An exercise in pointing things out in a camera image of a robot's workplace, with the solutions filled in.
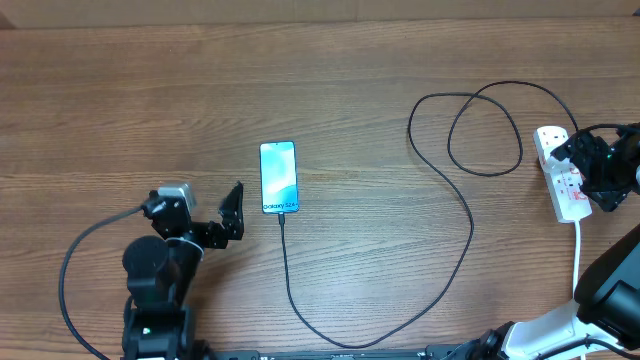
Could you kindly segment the white power strip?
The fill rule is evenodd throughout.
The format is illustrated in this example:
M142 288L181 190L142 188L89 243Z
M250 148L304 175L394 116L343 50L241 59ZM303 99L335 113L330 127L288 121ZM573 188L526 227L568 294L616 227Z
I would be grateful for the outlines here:
M538 128L533 134L538 160L544 149L553 151L564 144L568 138L568 132L562 127ZM569 169L552 173L543 171L543 175L559 223L574 223L592 214L589 198L580 190L583 184L582 174L572 163Z

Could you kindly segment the blue Galaxy smartphone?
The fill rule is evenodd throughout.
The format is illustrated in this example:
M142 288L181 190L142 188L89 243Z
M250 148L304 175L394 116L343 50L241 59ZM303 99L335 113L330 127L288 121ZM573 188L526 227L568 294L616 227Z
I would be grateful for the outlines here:
M299 210L296 149L292 141L263 143L259 147L262 211L265 214Z

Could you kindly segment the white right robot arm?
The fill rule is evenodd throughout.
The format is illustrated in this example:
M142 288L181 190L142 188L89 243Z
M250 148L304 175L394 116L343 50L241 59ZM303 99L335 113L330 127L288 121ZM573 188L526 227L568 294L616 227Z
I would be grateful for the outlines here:
M558 222L578 226L593 205L612 212L639 190L639 126L613 125L613 144L592 127L536 130L534 144ZM634 359L639 347L639 230L633 228L573 276L569 302L526 322L485 332L468 359L573 359L609 350Z

